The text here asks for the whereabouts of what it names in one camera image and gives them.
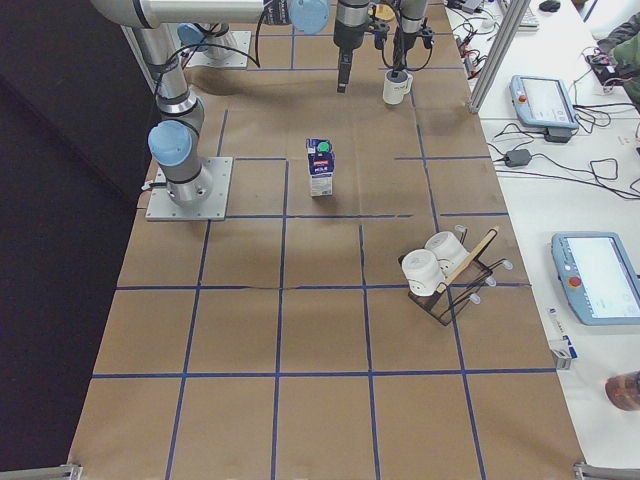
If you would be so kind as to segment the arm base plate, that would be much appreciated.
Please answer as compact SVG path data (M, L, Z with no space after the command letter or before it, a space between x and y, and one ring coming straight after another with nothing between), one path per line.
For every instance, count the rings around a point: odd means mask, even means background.
M189 57L186 66L226 70L246 69L249 63L247 55L250 52L251 36L250 31L229 31L217 37L217 40L222 41L220 46L198 47Z
M224 221L232 178L232 157L199 157L199 176L189 183L169 182L157 169L145 218L149 221Z

